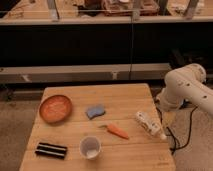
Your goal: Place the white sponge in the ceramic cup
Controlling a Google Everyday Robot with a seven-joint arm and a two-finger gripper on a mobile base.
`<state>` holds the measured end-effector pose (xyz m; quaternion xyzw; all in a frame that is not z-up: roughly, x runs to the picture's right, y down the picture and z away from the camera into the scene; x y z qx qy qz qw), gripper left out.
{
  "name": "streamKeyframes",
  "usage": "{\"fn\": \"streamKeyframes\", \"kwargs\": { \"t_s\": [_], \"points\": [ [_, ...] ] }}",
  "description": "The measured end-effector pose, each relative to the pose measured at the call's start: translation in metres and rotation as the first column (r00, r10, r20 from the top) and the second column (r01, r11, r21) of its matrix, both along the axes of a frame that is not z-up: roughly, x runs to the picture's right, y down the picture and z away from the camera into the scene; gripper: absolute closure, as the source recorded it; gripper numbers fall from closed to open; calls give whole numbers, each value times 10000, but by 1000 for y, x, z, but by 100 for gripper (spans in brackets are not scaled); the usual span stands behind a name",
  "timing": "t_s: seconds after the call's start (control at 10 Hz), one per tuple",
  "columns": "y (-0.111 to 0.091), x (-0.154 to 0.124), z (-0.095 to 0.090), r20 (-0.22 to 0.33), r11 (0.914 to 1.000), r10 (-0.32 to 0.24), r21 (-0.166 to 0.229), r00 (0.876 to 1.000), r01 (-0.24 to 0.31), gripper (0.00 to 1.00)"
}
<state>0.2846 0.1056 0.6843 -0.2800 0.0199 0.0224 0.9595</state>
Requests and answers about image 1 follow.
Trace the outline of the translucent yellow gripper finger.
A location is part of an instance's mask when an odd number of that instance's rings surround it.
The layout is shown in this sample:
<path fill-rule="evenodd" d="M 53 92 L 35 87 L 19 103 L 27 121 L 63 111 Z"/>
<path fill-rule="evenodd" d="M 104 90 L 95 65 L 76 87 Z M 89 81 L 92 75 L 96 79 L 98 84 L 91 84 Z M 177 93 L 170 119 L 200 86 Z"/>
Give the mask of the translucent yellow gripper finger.
<path fill-rule="evenodd" d="M 176 114 L 174 112 L 164 112 L 162 115 L 162 125 L 169 127 L 175 119 Z"/>

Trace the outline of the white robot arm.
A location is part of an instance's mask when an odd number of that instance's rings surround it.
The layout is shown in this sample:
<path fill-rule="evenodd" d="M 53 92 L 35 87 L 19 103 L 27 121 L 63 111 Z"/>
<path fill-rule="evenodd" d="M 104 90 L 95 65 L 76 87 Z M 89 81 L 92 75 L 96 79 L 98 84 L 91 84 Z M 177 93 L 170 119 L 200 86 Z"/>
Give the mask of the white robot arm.
<path fill-rule="evenodd" d="M 169 71 L 165 77 L 165 87 L 157 95 L 159 108 L 163 112 L 164 127 L 170 126 L 184 100 L 203 110 L 213 119 L 213 89 L 204 85 L 206 70 L 197 63 Z"/>

